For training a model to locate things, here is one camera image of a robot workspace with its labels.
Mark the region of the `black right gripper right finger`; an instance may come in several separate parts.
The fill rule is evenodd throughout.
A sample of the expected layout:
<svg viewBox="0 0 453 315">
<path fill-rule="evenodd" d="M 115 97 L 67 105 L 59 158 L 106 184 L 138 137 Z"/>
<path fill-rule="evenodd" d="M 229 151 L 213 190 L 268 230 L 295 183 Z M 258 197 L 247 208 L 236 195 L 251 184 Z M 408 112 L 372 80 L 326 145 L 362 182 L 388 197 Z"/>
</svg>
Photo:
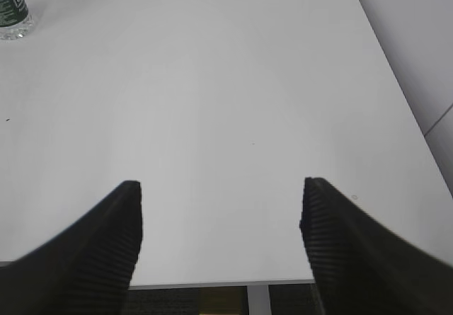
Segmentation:
<svg viewBox="0 0 453 315">
<path fill-rule="evenodd" d="M 299 223 L 325 314 L 451 314 L 452 267 L 382 226 L 323 178 Z"/>
</svg>

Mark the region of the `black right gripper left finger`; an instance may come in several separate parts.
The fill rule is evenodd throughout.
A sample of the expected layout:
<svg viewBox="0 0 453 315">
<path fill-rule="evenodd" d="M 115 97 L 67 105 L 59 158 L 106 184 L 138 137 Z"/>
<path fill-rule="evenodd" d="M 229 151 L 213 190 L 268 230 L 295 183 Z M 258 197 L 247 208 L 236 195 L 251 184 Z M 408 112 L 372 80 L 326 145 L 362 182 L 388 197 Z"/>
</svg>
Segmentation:
<svg viewBox="0 0 453 315">
<path fill-rule="evenodd" d="M 121 314 L 142 239 L 141 184 L 124 181 L 70 227 L 1 268 L 1 313 Z"/>
</svg>

